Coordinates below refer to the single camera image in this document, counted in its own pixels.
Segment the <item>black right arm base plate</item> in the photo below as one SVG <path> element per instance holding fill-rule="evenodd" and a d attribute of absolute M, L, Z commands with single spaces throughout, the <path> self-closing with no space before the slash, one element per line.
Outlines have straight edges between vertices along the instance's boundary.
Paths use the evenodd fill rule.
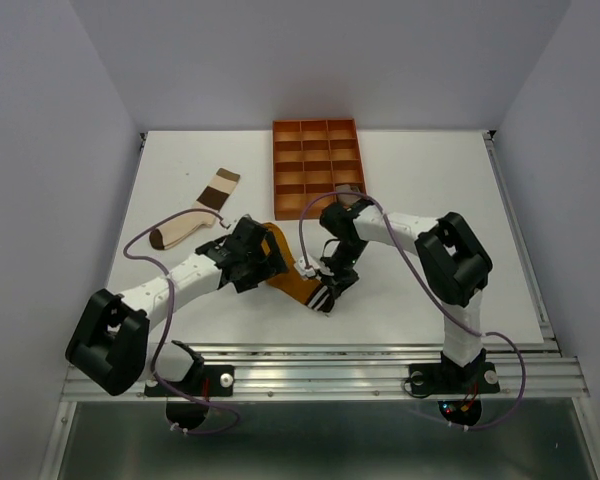
<path fill-rule="evenodd" d="M 402 380 L 402 390 L 408 395 L 424 399 L 430 396 L 450 398 L 453 395 L 496 394 L 500 392 L 498 376 L 493 363 L 486 362 L 468 369 L 455 364 L 416 363 L 408 367 Z"/>

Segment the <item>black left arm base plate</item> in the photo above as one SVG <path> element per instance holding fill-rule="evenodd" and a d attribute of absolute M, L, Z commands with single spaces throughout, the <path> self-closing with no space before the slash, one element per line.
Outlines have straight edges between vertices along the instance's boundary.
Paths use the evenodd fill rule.
<path fill-rule="evenodd" d="M 196 373 L 188 374 L 184 380 L 170 382 L 170 385 L 189 396 L 225 398 L 233 395 L 234 378 L 233 365 L 205 365 Z"/>

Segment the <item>mustard yellow sock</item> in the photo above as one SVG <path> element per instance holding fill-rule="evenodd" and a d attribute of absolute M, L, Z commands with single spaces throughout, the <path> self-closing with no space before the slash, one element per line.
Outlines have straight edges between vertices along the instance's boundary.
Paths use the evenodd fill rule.
<path fill-rule="evenodd" d="M 336 301 L 333 292 L 318 278 L 304 279 L 294 266 L 295 260 L 282 230 L 273 223 L 265 223 L 264 226 L 273 233 L 288 267 L 287 273 L 270 278 L 267 284 L 284 292 L 311 310 L 325 314 L 330 313 Z"/>

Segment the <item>tan sock with red cuff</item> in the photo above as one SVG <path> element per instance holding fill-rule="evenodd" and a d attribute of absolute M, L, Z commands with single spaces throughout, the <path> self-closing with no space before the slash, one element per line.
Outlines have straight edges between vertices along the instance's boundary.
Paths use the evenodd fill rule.
<path fill-rule="evenodd" d="M 353 205 L 360 199 L 360 189 L 356 185 L 336 185 L 335 192 L 337 201 L 345 207 Z"/>

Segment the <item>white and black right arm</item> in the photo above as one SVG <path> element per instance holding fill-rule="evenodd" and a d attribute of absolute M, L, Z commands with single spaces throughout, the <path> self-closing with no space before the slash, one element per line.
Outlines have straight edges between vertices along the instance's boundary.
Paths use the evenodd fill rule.
<path fill-rule="evenodd" d="M 354 267 L 370 242 L 419 259 L 424 276 L 418 281 L 444 318 L 441 381 L 452 390 L 471 384 L 485 357 L 480 307 L 493 262 L 465 219 L 455 212 L 440 218 L 383 213 L 360 202 L 349 208 L 329 205 L 319 223 L 338 241 L 334 252 L 321 258 L 323 279 L 335 297 L 359 280 Z"/>

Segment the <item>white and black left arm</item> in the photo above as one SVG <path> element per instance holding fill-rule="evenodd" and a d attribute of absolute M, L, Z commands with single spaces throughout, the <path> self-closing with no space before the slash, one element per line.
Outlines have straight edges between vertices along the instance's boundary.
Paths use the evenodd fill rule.
<path fill-rule="evenodd" d="M 112 396 L 149 375 L 149 334 L 193 300 L 231 284 L 242 293 L 288 271 L 272 239 L 244 246 L 225 236 L 172 270 L 121 293 L 101 289 L 84 308 L 66 360 Z"/>

